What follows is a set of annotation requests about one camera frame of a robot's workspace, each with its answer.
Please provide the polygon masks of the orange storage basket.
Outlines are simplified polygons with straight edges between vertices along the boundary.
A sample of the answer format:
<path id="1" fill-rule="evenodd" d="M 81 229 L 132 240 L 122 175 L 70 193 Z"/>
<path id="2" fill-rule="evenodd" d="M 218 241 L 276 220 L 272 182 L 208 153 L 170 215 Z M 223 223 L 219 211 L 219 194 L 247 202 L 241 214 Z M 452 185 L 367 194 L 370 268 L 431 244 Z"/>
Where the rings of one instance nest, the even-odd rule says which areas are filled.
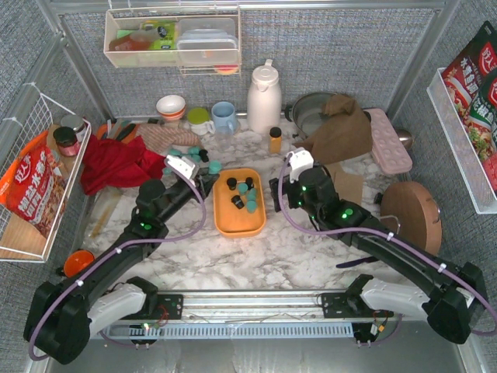
<path id="1" fill-rule="evenodd" d="M 214 184 L 214 224 L 230 239 L 258 235 L 266 224 L 262 182 L 250 168 L 220 171 Z"/>

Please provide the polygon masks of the brown cloth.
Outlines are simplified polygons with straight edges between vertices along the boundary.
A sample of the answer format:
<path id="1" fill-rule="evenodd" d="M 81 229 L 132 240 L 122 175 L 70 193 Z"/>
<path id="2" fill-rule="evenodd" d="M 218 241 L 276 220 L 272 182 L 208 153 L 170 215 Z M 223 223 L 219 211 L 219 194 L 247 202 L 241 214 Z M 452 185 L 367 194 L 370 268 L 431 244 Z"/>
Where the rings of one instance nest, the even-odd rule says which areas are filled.
<path id="1" fill-rule="evenodd" d="M 352 97 L 337 94 L 321 107 L 328 119 L 295 148 L 309 151 L 323 165 L 341 162 L 369 153 L 373 147 L 370 119 Z"/>

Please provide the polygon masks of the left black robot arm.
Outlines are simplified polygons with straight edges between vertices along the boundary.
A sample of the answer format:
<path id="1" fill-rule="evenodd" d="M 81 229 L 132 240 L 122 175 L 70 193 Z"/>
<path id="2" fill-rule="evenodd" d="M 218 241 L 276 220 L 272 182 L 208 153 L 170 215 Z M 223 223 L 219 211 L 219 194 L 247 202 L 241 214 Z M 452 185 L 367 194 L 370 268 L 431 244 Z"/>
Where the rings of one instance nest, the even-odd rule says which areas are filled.
<path id="1" fill-rule="evenodd" d="M 205 220 L 205 200 L 219 175 L 175 156 L 167 157 L 165 166 L 175 173 L 176 182 L 170 187 L 160 179 L 141 184 L 130 222 L 111 247 L 78 274 L 57 284 L 46 281 L 35 290 L 23 333 L 32 361 L 52 357 L 62 364 L 72 362 L 98 329 L 91 310 L 108 287 L 161 244 L 187 239 L 201 229 L 171 237 L 166 222 L 189 200 L 199 203 Z"/>

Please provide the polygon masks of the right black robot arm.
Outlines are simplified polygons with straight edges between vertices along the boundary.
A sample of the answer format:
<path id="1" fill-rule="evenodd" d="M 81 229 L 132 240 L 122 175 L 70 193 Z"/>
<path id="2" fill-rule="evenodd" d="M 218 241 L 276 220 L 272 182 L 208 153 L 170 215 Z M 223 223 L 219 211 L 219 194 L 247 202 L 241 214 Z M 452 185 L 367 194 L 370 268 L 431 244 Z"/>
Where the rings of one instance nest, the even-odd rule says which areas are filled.
<path id="1" fill-rule="evenodd" d="M 361 274 L 334 302 L 321 295 L 326 318 L 367 317 L 376 312 L 425 320 L 442 338 L 465 343 L 480 312 L 491 316 L 482 271 L 472 263 L 457 266 L 426 253 L 381 224 L 367 209 L 339 197 L 331 176 L 311 154 L 299 148 L 287 154 L 277 178 L 269 182 L 277 212 L 298 231 L 329 237 L 368 253 L 410 280 L 392 284 Z"/>

